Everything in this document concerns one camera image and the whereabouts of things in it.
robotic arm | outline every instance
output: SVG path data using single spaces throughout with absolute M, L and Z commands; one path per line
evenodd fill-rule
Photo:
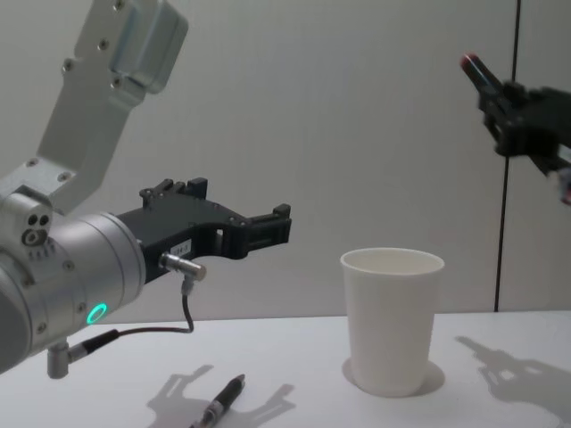
M 496 152 L 528 156 L 544 175 L 556 175 L 561 201 L 571 204 L 571 94 L 502 84 L 473 54 L 464 56 L 461 67 L 480 95 Z
M 186 293 L 206 255 L 243 259 L 286 243 L 290 207 L 246 218 L 206 200 L 207 181 L 165 180 L 143 208 L 51 227 L 101 184 L 130 111 L 166 85 L 188 24 L 164 0 L 94 0 L 37 155 L 0 180 L 0 374 L 49 349 L 64 377 L 86 355 L 67 337 L 171 270 Z

pen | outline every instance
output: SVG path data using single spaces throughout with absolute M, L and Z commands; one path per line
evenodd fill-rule
M 244 389 L 244 378 L 245 376 L 240 374 L 232 379 L 204 410 L 203 418 L 190 425 L 190 428 L 212 428 L 216 425 Z

red tip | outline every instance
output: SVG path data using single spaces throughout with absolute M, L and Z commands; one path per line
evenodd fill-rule
M 466 68 L 466 66 L 471 63 L 474 60 L 478 59 L 478 55 L 476 55 L 475 53 L 466 53 L 462 59 L 460 60 L 460 67 L 462 67 L 462 69 Z

green led ring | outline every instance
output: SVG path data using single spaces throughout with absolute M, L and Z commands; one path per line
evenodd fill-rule
M 105 315 L 106 312 L 107 305 L 105 303 L 99 303 L 97 306 L 91 309 L 91 312 L 89 312 L 89 315 L 87 316 L 87 323 L 90 325 L 95 324 L 97 321 L 103 318 L 103 315 Z

white table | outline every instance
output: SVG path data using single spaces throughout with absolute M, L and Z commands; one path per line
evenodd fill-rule
M 485 347 L 485 363 L 460 336 Z M 571 312 L 437 316 L 430 359 L 445 382 L 408 399 L 347 382 L 348 356 L 344 317 L 206 321 L 191 336 L 130 336 L 62 381 L 46 378 L 41 354 L 0 376 L 0 427 L 188 428 L 241 373 L 246 389 L 219 428 L 571 426 Z M 433 366 L 424 392 L 438 386 Z

